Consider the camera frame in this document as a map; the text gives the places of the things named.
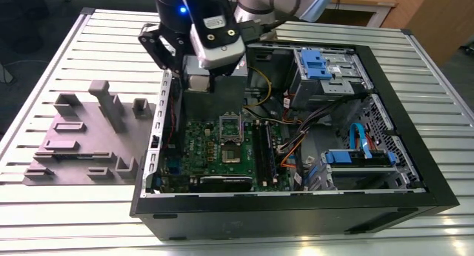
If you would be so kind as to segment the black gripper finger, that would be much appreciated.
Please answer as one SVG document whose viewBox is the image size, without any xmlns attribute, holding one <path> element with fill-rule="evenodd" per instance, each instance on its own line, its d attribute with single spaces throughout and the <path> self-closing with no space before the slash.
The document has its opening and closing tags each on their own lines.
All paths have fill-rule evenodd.
<svg viewBox="0 0 474 256">
<path fill-rule="evenodd" d="M 210 70 L 212 93 L 244 93 L 244 78 L 234 74 L 238 66 L 240 62 L 234 62 Z"/>
<path fill-rule="evenodd" d="M 139 34 L 139 42 L 158 67 L 171 71 L 175 89 L 185 91 L 185 60 L 190 54 L 190 36 L 171 30 L 163 24 L 146 23 Z"/>
</svg>

